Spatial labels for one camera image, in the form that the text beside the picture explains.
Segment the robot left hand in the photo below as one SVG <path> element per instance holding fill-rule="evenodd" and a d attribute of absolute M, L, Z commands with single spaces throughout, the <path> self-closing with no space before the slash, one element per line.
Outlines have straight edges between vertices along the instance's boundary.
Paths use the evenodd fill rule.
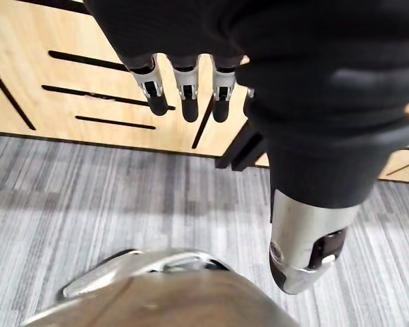
<path fill-rule="evenodd" d="M 269 158 L 270 269 L 299 294 L 409 145 L 409 1 L 203 1 L 200 21 L 249 59 L 235 75 Z"/>

